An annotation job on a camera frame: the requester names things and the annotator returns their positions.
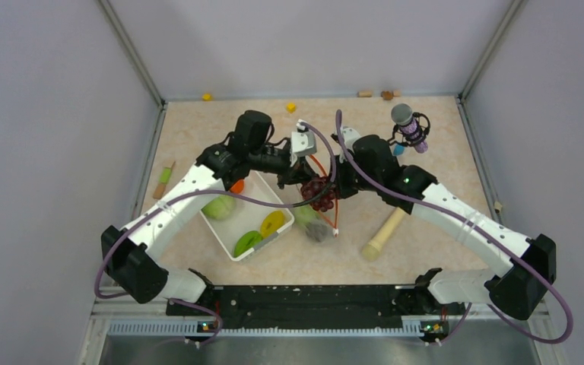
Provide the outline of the clear zip bag orange zipper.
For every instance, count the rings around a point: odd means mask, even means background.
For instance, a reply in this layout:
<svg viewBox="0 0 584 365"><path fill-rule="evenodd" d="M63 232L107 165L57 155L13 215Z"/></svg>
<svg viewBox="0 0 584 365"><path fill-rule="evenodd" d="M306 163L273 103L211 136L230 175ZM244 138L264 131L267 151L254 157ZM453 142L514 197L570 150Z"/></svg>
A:
<svg viewBox="0 0 584 365"><path fill-rule="evenodd" d="M316 167L309 182L295 185L302 201L319 197L303 207L294 208L294 217L306 237L315 244L324 244L339 235L339 203L335 186L330 181L330 171L313 154L306 158L308 167Z"/></svg>

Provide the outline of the orange tangerine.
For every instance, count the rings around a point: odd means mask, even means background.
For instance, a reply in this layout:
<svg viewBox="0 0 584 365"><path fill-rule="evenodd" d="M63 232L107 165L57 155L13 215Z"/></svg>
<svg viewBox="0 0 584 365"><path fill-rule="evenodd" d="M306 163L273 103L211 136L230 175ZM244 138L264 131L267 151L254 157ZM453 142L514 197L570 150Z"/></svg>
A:
<svg viewBox="0 0 584 365"><path fill-rule="evenodd" d="M230 187L230 192L232 192L233 194L242 194L243 191L245 189L245 180L244 179L239 179L236 183L234 183L231 187Z"/></svg>

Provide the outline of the yellow fruit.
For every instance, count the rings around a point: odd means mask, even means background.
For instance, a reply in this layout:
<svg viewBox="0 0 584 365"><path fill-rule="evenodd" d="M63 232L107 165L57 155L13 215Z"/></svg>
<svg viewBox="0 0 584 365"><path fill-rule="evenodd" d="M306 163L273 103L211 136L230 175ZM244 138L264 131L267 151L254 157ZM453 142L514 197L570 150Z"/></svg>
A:
<svg viewBox="0 0 584 365"><path fill-rule="evenodd" d="M281 210L273 211L265 217L261 223L259 232L263 238L267 238L277 233L286 224L285 213Z"/></svg>

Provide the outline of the pale green cabbage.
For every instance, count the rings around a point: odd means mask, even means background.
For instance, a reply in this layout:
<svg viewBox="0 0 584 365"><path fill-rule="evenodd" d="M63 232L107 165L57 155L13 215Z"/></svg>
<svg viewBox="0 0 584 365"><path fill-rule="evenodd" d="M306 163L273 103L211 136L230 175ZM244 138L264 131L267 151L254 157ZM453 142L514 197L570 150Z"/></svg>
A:
<svg viewBox="0 0 584 365"><path fill-rule="evenodd" d="M233 196L219 195L202 208L202 213L209 219L222 221L229 218L236 209Z"/></svg>

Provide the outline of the red grape bunch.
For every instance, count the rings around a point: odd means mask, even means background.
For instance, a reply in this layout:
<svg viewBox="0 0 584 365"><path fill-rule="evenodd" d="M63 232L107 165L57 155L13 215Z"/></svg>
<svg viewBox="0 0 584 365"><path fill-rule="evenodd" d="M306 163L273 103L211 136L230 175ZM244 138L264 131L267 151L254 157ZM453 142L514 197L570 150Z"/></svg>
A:
<svg viewBox="0 0 584 365"><path fill-rule="evenodd" d="M326 241L332 233L332 229L321 222L308 223L305 228L306 236L314 243Z"/></svg>
<svg viewBox="0 0 584 365"><path fill-rule="evenodd" d="M316 200L309 204L315 211L325 213L335 208L335 189L332 186L326 188L328 184L329 178L327 176L317 176L300 187L303 200L318 196Z"/></svg>

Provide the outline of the microphone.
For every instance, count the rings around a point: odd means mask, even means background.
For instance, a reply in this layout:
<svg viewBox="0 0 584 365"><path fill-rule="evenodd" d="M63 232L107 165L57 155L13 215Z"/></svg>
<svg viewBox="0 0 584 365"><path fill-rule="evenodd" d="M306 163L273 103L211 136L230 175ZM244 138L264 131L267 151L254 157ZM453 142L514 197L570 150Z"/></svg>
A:
<svg viewBox="0 0 584 365"><path fill-rule="evenodd" d="M387 140L390 146L413 148L419 154L427 152L426 140L430 134L431 121L425 114L413 111L406 103L400 103L391 109L391 120L395 125L391 138Z"/></svg>

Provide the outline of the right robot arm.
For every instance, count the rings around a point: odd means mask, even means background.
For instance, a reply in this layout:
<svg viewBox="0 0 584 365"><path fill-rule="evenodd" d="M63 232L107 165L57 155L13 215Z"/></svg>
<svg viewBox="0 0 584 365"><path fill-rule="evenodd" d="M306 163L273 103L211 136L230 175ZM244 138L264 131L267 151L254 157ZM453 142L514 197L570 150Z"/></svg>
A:
<svg viewBox="0 0 584 365"><path fill-rule="evenodd" d="M332 137L341 147L340 193L346 189L375 192L386 204L437 226L487 266L435 271L415 293L421 311L436 313L449 303L480 303L525 320L546 294L564 302L553 286L557 260L551 238L544 234L531 238L490 219L425 169L401 165L377 135L342 129Z"/></svg>

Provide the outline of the green apple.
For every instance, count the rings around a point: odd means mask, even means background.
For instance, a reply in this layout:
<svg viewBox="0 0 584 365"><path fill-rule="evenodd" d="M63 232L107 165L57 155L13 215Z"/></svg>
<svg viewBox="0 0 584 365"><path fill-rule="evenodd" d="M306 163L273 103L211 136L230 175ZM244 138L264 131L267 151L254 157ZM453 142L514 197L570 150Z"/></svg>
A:
<svg viewBox="0 0 584 365"><path fill-rule="evenodd" d="M301 227L306 227L318 218L316 211L309 205L295 207L292 209L292 212L295 217L295 222Z"/></svg>

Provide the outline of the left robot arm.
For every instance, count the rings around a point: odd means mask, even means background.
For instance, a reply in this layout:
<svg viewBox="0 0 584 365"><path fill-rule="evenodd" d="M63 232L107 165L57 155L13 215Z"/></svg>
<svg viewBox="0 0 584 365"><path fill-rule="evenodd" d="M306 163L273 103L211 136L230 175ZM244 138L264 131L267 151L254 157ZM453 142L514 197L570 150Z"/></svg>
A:
<svg viewBox="0 0 584 365"><path fill-rule="evenodd" d="M206 278L192 268L167 268L160 257L204 206L220 195L230 196L231 187L250 172L292 175L300 172L303 158L316 152L319 141L332 151L329 140L300 119L287 139L288 148L276 155L276 146L270 142L274 132L268 115L245 111L234 130L204 149L163 198L122 228L108 227L101 235L103 261L94 282L96 298L112 299L100 289L103 276L108 275L137 303L164 298L184 302L195 314L208 312L214 295Z"/></svg>

